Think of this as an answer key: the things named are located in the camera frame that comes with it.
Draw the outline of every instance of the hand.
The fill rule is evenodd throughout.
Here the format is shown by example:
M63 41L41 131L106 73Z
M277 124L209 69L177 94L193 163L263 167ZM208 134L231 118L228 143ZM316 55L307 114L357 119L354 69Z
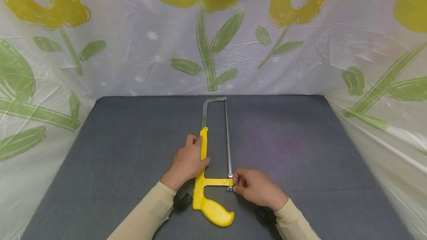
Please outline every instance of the hand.
M176 153L171 168L163 175L160 182L174 191L188 180L199 175L211 162L210 158L200 159L202 150L202 136L197 138L189 134L185 141L185 147Z
M280 210L289 200L288 196L259 170L238 168L233 175L233 192L247 201L273 211Z

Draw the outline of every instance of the forearm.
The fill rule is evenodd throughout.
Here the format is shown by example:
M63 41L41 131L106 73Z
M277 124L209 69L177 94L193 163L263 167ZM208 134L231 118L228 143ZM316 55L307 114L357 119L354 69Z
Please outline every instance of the forearm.
M274 214L277 220L277 230L283 239L320 240L301 211L297 209L290 198L284 207Z
M169 218L175 195L175 191L158 182L107 240L151 240Z

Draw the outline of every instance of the white backdrop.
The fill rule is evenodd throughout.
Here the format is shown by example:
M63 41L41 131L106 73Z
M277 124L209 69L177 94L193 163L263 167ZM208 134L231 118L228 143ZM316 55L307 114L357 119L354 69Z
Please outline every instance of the white backdrop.
M0 230L102 96L323 94L427 239L427 0L0 0Z

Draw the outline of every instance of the gray fabric mat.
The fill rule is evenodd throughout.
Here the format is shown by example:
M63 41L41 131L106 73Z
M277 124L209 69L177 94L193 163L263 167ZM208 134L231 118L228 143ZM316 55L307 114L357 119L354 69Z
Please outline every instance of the gray fabric mat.
M103 240L169 168L187 134L199 134L207 96L104 97L28 225L23 240ZM278 183L323 240L413 239L321 96L230 96L233 167ZM208 108L206 177L227 178L223 103ZM179 191L192 194L193 181ZM254 206L225 187L205 196L235 212L219 228L189 207L155 239L280 239Z

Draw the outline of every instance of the yellow hacksaw handle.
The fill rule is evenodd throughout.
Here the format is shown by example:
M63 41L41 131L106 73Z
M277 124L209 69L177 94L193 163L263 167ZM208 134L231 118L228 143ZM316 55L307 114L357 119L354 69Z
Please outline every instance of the yellow hacksaw handle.
M205 127L200 131L203 137L202 152L200 159L206 158L208 150L208 128ZM234 212L228 212L218 202L205 198L205 186L233 186L233 179L206 179L205 170L196 177L196 183L193 191L193 209L200 210L211 223L219 227L227 227L234 220Z

